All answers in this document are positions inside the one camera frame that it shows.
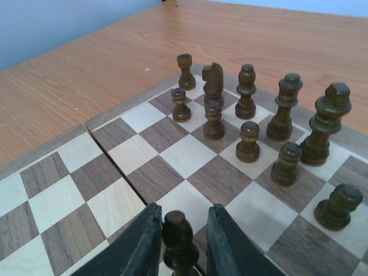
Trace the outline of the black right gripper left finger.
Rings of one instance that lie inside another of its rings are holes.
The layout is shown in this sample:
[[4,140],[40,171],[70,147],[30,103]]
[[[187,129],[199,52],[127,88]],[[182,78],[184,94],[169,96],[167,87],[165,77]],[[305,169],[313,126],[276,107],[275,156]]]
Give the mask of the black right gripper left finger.
[[107,248],[73,275],[158,275],[162,243],[162,207],[148,204]]

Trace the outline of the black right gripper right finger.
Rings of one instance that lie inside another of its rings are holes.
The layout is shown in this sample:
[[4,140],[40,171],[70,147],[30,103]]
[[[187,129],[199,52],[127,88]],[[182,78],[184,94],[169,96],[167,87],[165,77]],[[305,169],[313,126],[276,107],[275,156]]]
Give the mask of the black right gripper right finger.
[[221,204],[208,211],[206,257],[207,275],[283,275]]

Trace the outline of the dark wooden king piece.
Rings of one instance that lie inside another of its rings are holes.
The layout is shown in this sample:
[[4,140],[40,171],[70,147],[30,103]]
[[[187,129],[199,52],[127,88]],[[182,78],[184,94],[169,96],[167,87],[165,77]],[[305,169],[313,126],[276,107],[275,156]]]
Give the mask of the dark wooden king piece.
[[300,161],[309,166],[323,165],[329,156],[329,137],[342,128],[342,117],[352,108],[350,89],[345,83],[332,83],[315,102],[316,114],[309,120],[311,134],[300,144]]

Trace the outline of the dark wooden chess piece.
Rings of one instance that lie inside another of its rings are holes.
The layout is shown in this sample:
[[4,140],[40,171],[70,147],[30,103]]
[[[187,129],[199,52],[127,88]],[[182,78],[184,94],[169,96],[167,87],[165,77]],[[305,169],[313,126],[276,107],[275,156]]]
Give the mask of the dark wooden chess piece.
[[275,99],[278,110],[268,123],[266,135],[275,141],[285,141],[292,134],[291,109],[298,104],[298,92],[303,87],[299,74],[289,73],[278,82],[279,93]]

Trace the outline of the dark wooden bishop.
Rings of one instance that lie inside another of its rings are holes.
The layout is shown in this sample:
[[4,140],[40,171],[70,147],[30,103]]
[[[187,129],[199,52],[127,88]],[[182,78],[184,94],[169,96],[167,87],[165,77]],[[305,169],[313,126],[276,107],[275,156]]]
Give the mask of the dark wooden bishop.
[[236,91],[240,94],[240,99],[235,106],[235,115],[238,118],[247,120],[255,116],[256,106],[252,95],[256,92],[256,73],[252,64],[244,64],[238,74],[239,84]]

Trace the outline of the dark wooden knight piece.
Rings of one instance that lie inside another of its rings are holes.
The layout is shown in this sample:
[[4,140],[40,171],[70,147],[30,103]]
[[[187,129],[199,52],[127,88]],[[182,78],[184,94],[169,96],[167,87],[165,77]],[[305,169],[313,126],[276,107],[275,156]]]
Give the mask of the dark wooden knight piece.
[[205,105],[210,102],[218,102],[223,107],[224,71],[222,66],[215,62],[212,65],[205,65],[202,69],[202,80],[205,81],[203,86]]

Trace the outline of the dark wooden pawn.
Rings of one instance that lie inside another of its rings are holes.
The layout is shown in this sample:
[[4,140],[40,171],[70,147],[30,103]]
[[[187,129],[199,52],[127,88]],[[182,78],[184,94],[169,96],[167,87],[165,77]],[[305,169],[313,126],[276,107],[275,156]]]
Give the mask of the dark wooden pawn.
[[182,88],[176,88],[171,92],[174,108],[172,110],[173,120],[176,122],[186,122],[191,118],[191,110],[186,105],[186,92]]

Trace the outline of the wooden folding chess board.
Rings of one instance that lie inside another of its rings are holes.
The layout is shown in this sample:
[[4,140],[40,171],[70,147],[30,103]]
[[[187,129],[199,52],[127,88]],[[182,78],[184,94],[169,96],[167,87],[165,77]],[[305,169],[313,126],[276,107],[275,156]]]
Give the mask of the wooden folding chess board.
[[1,167],[2,275],[70,275],[151,202],[186,215],[201,267],[208,209],[219,203],[287,275],[367,274],[367,201],[341,231],[313,215],[340,184],[367,195],[367,136],[343,126],[330,137],[326,163],[299,164],[297,180],[283,187],[270,176],[282,143],[266,136],[275,96],[262,89],[253,96],[260,157],[243,163],[235,155],[238,78],[224,76],[225,135],[211,141],[203,135],[202,68],[191,69],[187,122],[172,117],[174,75]]

